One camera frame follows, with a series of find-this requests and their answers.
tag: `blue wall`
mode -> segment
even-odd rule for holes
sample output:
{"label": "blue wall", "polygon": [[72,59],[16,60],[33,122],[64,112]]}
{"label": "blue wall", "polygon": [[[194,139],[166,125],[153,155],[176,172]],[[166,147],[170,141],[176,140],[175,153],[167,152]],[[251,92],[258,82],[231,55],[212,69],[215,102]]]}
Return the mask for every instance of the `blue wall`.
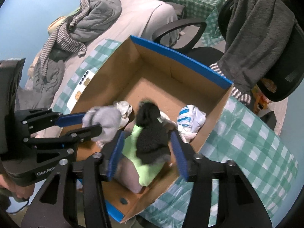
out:
{"label": "blue wall", "polygon": [[281,132],[281,139],[285,146],[298,160],[298,175],[291,184],[282,206],[272,218],[273,227],[275,227],[286,215],[292,204],[299,195],[304,184],[304,81],[288,97],[286,116]]}
{"label": "blue wall", "polygon": [[0,8],[0,59],[26,58],[20,86],[27,69],[48,39],[48,26],[79,6],[80,0],[6,0]]}

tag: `person's hand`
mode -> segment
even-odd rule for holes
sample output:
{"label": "person's hand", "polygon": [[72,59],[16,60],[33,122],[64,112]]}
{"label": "person's hand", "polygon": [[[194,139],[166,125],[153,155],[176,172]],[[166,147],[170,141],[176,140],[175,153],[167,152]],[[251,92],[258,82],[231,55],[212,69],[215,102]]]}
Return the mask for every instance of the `person's hand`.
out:
{"label": "person's hand", "polygon": [[35,185],[20,187],[15,184],[7,174],[0,175],[0,188],[6,188],[11,192],[16,193],[18,198],[28,199],[34,193]]}

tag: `green and white checkered tablecloth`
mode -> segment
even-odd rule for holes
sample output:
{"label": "green and white checkered tablecloth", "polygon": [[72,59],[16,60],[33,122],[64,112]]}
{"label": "green and white checkered tablecloth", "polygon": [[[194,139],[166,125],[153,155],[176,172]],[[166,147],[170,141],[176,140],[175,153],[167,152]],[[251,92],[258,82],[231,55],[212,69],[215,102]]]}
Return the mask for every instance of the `green and white checkered tablecloth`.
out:
{"label": "green and white checkered tablecloth", "polygon": [[218,26],[219,11],[225,0],[162,0],[186,6],[187,18],[202,18],[207,27],[201,40],[205,46],[215,45],[223,40]]}
{"label": "green and white checkered tablecloth", "polygon": [[[87,70],[96,73],[120,44],[114,40],[102,40],[69,80],[53,110],[69,114],[71,111],[66,107],[66,103],[81,76]],[[280,138],[233,97],[229,98],[219,121],[200,152],[214,161],[236,161],[258,193],[270,217],[281,206],[298,172],[298,162]],[[192,186],[192,183],[186,183],[180,177],[141,215],[159,227],[181,228]],[[216,221],[216,180],[213,181],[212,190],[209,226],[214,225]]]}

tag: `blue gripper pad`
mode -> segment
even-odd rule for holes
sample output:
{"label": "blue gripper pad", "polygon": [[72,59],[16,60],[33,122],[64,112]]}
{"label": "blue gripper pad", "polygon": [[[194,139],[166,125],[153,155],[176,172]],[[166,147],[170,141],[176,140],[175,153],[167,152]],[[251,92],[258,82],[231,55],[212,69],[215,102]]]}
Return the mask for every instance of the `blue gripper pad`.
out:
{"label": "blue gripper pad", "polygon": [[82,123],[82,118],[85,116],[85,112],[82,113],[75,113],[75,114],[69,114],[60,116],[57,121],[55,121],[55,125],[63,128],[68,127],[76,124]]}
{"label": "blue gripper pad", "polygon": [[176,158],[177,168],[185,181],[189,179],[190,165],[195,154],[189,143],[183,142],[178,131],[172,130],[170,134],[171,145]]}
{"label": "blue gripper pad", "polygon": [[121,158],[121,154],[125,144],[124,132],[119,130],[118,133],[119,134],[116,134],[115,138],[113,139],[113,141],[116,140],[116,144],[108,162],[107,178],[109,181],[111,181],[111,179],[115,175],[116,168]]}

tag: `white bed sheet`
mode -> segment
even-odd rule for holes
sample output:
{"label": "white bed sheet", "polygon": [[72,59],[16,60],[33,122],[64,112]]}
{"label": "white bed sheet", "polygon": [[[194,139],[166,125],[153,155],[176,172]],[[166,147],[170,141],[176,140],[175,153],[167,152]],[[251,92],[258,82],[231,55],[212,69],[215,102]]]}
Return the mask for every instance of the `white bed sheet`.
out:
{"label": "white bed sheet", "polygon": [[[113,39],[119,42],[125,41],[130,35],[152,40],[152,34],[159,27],[177,20],[173,7],[158,0],[121,0],[122,14],[117,21],[102,35],[87,46],[86,55],[83,57],[72,56],[66,61],[66,69],[62,83],[55,94],[51,108],[54,107],[59,95],[75,73],[77,68],[95,49],[103,39]],[[161,40],[163,45],[171,45],[179,38],[179,30],[164,36]],[[59,136],[61,129],[52,127],[38,133],[39,137]]]}

